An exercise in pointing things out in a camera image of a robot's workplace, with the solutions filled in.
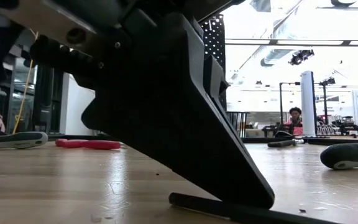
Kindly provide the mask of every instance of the white column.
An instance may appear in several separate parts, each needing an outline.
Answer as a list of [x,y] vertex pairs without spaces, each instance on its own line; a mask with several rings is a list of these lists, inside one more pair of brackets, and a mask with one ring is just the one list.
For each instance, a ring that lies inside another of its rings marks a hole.
[[313,85],[313,72],[303,72],[301,75],[302,123],[303,135],[306,137],[316,136]]

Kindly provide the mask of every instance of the wooden table surface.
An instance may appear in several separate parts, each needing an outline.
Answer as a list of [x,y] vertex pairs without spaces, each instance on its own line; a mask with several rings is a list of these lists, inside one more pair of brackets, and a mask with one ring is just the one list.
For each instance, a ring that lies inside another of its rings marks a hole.
[[[319,161],[323,146],[247,148],[275,191],[273,210],[358,223],[358,169],[329,170]],[[0,224],[231,223],[171,207],[171,192],[213,198],[133,149],[58,149],[48,143],[0,150]]]

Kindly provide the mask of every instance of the yellow cable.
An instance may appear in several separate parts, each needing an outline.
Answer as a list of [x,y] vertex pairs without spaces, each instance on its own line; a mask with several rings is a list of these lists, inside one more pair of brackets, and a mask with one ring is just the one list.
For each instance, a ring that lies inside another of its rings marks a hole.
[[[35,39],[37,40],[37,38],[38,38],[38,32],[35,34]],[[23,99],[22,99],[22,103],[21,103],[21,105],[20,105],[18,119],[16,120],[15,128],[13,129],[13,134],[16,133],[17,127],[18,127],[19,122],[20,122],[21,117],[22,117],[23,106],[24,106],[24,100],[25,100],[25,94],[27,93],[27,89],[28,89],[28,87],[29,87],[30,74],[31,74],[33,62],[34,62],[33,60],[31,60],[31,62],[30,62],[30,69],[29,69],[29,72],[28,72],[28,74],[27,74],[27,80],[25,81],[25,87],[24,87],[24,92],[23,92]]]

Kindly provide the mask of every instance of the pegboard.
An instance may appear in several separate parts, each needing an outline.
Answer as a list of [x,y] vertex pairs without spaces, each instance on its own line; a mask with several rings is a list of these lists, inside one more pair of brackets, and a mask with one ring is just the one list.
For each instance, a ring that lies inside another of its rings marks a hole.
[[[209,20],[201,25],[204,30],[204,49],[205,56],[212,55],[223,68],[224,78],[226,78],[226,51],[224,38],[224,20],[223,15],[218,14],[211,17]],[[227,109],[226,92],[219,96],[219,100],[223,108]]]

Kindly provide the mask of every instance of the screw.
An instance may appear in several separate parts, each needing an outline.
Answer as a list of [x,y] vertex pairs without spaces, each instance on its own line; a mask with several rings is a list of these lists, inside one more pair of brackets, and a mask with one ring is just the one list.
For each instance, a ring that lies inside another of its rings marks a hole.
[[116,49],[120,48],[120,47],[121,47],[121,43],[120,43],[120,42],[116,42],[116,43],[114,44],[114,47],[115,47]]

